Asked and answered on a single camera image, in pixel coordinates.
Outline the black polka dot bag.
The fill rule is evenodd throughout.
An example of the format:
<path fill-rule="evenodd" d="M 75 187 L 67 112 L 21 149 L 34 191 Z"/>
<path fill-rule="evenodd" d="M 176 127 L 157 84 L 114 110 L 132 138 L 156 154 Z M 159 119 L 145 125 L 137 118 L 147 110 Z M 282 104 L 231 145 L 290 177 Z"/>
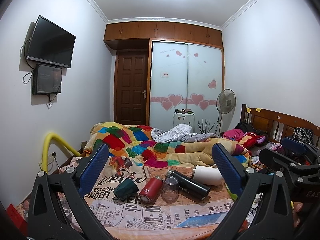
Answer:
<path fill-rule="evenodd" d="M 293 139 L 303 142 L 309 143 L 313 145 L 313 131 L 312 129 L 296 127 L 293 130 Z"/>

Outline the wooden headboard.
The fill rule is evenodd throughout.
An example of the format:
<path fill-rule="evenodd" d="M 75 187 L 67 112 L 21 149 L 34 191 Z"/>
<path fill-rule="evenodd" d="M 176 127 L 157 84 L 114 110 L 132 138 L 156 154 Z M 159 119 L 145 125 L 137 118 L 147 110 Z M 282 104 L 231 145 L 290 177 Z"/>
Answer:
<path fill-rule="evenodd" d="M 272 142 L 280 142 L 284 137 L 293 135 L 296 127 L 311 129 L 313 144 L 319 147 L 319 126 L 302 118 L 242 104 L 240 120 L 246 120 L 255 129 L 265 131 Z"/>

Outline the white thermos bottle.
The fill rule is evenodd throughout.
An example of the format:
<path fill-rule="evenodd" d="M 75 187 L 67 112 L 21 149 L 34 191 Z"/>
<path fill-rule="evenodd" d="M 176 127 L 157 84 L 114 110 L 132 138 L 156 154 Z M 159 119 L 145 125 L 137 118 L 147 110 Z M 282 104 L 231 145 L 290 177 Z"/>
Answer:
<path fill-rule="evenodd" d="M 218 168 L 197 165 L 193 169 L 191 178 L 201 184 L 218 186 L 223 177 Z"/>

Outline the newspaper print bed sheet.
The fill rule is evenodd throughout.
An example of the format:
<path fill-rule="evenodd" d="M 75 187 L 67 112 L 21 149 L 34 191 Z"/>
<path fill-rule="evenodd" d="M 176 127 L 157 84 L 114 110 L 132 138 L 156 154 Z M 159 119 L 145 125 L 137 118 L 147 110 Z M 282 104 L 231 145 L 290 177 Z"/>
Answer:
<path fill-rule="evenodd" d="M 220 185 L 211 186 L 204 200 L 179 189 L 176 202 L 166 203 L 161 197 L 163 186 L 151 203 L 143 203 L 138 192 L 124 201 L 113 200 L 114 189 L 127 178 L 141 191 L 153 177 L 161 177 L 164 183 L 169 170 L 190 178 L 193 169 L 194 166 L 138 166 L 129 158 L 110 157 L 84 200 L 115 239 L 206 239 L 234 204 L 235 197 L 223 180 Z"/>

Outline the black thermos bottle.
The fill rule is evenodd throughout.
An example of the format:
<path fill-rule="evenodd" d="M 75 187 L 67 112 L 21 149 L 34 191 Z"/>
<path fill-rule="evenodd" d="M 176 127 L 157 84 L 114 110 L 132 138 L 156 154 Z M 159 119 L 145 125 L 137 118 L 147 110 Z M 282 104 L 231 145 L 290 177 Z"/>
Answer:
<path fill-rule="evenodd" d="M 210 192 L 210 187 L 203 185 L 178 171 L 169 170 L 166 177 L 176 178 L 179 188 L 197 199 L 204 200 Z"/>

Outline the standing electric fan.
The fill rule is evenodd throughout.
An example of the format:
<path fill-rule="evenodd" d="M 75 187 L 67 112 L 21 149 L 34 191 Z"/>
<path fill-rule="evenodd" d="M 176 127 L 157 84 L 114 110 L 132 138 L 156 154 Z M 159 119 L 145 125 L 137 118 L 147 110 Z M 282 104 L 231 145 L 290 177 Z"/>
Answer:
<path fill-rule="evenodd" d="M 231 89 L 224 89 L 217 97 L 216 108 L 219 113 L 217 119 L 216 131 L 217 134 L 220 134 L 222 116 L 230 113 L 233 108 L 236 106 L 236 95 L 235 92 Z"/>

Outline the red thermos bottle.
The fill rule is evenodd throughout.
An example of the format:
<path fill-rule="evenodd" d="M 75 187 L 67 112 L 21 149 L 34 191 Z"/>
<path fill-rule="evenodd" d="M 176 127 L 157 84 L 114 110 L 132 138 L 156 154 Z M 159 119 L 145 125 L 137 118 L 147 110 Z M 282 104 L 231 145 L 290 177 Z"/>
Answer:
<path fill-rule="evenodd" d="M 161 177 L 151 178 L 139 193 L 139 198 L 143 203 L 153 202 L 163 186 Z"/>

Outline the colourful patchwork blanket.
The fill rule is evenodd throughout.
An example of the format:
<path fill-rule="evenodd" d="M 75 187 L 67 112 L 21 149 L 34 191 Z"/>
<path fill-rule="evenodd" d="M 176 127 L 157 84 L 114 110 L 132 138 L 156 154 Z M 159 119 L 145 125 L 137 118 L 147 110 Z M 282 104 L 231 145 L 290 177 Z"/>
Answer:
<path fill-rule="evenodd" d="M 84 148 L 91 154 L 100 143 L 105 143 L 110 155 L 116 159 L 128 157 L 138 166 L 164 168 L 168 166 L 212 166 L 214 144 L 221 143 L 244 167 L 251 166 L 249 151 L 236 141 L 209 138 L 203 142 L 156 142 L 151 137 L 152 128 L 145 125 L 122 125 L 102 122 L 91 129 L 91 136 Z"/>

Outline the grey white crumpled clothes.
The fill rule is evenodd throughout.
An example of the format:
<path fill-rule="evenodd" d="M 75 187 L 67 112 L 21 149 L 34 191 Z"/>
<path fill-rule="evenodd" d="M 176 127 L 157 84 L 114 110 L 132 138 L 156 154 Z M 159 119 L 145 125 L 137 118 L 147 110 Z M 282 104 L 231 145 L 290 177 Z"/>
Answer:
<path fill-rule="evenodd" d="M 191 133 L 191 126 L 188 124 L 178 124 L 174 128 L 164 131 L 157 128 L 151 130 L 151 137 L 155 142 L 204 142 L 208 139 L 219 138 L 215 133 Z"/>

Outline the white small appliance box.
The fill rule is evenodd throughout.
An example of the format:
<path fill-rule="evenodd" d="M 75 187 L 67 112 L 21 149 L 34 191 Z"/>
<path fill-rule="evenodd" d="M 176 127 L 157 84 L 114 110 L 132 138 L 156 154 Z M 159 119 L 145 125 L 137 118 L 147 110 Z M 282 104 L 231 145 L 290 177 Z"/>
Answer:
<path fill-rule="evenodd" d="M 173 117 L 173 127 L 179 124 L 187 124 L 191 126 L 191 132 L 194 131 L 195 113 L 186 109 L 175 109 Z"/>

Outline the frosted sliding wardrobe doors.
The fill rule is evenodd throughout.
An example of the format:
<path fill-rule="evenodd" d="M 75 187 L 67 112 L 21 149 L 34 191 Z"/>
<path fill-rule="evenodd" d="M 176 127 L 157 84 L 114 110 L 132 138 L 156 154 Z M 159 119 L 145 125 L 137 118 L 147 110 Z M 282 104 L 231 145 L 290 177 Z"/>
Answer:
<path fill-rule="evenodd" d="M 149 123 L 173 128 L 175 109 L 195 113 L 194 133 L 215 133 L 223 85 L 222 50 L 190 43 L 153 42 Z"/>

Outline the wall power socket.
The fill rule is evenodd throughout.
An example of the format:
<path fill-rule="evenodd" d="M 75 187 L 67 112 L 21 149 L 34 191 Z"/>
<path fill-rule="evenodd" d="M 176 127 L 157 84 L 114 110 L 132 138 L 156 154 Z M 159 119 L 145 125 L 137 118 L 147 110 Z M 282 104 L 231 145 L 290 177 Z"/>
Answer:
<path fill-rule="evenodd" d="M 50 164 L 52 163 L 56 163 L 57 164 L 57 161 L 56 161 L 56 152 L 53 152 L 51 154 L 48 155 L 48 158 L 47 158 L 47 166 L 49 166 Z"/>

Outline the yellow padded bed rail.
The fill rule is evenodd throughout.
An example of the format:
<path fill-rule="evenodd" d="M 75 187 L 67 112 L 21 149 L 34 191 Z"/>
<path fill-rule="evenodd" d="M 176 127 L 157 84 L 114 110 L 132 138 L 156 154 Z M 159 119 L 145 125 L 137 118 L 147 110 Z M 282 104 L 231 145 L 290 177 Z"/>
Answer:
<path fill-rule="evenodd" d="M 41 170 L 48 172 L 49 155 L 57 150 L 68 157 L 80 157 L 81 153 L 77 151 L 71 144 L 56 133 L 50 132 L 46 135 L 42 148 Z"/>

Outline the small wall mounted screen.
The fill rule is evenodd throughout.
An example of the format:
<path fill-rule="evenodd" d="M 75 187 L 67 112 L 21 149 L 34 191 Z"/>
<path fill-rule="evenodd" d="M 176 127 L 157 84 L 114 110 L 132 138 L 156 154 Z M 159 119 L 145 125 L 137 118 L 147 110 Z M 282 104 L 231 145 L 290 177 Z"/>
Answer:
<path fill-rule="evenodd" d="M 62 69 L 38 64 L 33 72 L 33 95 L 50 95 L 61 93 Z"/>

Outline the wall mounted black television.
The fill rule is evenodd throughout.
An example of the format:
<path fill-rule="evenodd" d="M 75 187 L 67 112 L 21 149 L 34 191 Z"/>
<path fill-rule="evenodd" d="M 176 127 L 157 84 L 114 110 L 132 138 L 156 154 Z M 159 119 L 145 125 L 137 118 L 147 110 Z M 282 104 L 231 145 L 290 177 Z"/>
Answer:
<path fill-rule="evenodd" d="M 50 20 L 39 16 L 26 58 L 31 61 L 47 63 L 63 68 L 71 68 L 76 36 Z"/>

